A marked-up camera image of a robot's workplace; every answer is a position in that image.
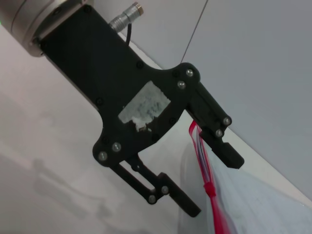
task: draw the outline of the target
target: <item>gray surface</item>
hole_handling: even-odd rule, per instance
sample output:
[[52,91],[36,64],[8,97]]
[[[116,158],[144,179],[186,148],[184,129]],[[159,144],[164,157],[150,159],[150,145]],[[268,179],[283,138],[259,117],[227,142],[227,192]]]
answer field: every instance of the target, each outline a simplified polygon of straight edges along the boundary
[[[95,9],[107,21],[134,0],[95,0]],[[191,39],[206,0],[138,0],[144,14],[132,27],[132,42],[162,68],[177,66]]]
[[310,199],[311,41],[311,0],[209,0],[184,59],[231,129]]

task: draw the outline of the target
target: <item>plastic bag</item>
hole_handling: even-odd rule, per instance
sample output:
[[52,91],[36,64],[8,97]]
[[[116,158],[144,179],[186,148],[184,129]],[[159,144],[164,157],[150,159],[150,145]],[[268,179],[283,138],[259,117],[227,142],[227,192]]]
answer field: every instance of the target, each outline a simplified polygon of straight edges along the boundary
[[240,170],[209,150],[193,122],[189,128],[210,200],[215,234],[311,234],[312,210]]

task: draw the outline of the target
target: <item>wire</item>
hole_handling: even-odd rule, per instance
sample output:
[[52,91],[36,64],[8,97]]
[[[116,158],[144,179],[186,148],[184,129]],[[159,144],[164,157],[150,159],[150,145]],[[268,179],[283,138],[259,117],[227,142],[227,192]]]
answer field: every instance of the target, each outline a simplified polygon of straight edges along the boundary
[[131,38],[131,31],[132,31],[132,24],[128,24],[128,30],[127,30],[127,39],[126,39],[126,45],[129,46],[130,44],[130,38]]

